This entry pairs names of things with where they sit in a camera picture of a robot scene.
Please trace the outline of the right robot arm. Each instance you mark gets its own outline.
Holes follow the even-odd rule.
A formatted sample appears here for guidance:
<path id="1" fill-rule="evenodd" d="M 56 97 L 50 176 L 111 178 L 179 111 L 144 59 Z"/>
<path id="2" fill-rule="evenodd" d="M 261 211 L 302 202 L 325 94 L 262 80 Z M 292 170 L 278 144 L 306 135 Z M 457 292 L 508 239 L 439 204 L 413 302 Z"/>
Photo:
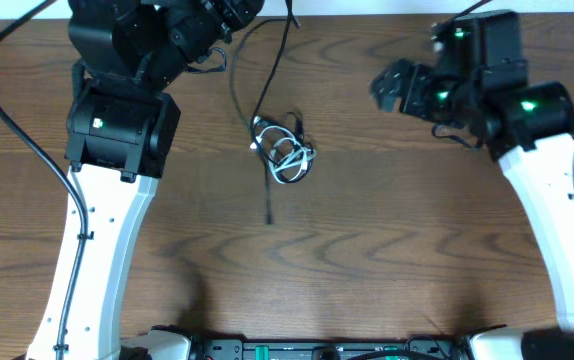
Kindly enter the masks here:
<path id="1" fill-rule="evenodd" d="M 467 9 L 433 27 L 435 65 L 400 59 L 371 83 L 378 108 L 467 129 L 516 192 L 546 265 L 557 323 L 458 339 L 455 359 L 574 359 L 574 104 L 558 82 L 531 84 L 520 19 Z"/>

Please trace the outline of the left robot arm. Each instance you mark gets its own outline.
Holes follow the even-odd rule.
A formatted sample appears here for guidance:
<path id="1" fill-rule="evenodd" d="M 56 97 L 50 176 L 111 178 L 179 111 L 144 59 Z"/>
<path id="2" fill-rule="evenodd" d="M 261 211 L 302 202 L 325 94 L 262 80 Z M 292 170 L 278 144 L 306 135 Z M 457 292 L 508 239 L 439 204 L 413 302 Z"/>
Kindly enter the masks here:
<path id="1" fill-rule="evenodd" d="M 120 319 L 138 232 L 180 119 L 166 93 L 229 42 L 261 0 L 74 1 L 80 54 L 67 119 L 73 194 L 48 304 L 30 359 L 197 359 L 197 340 L 169 327 L 122 339 Z"/>

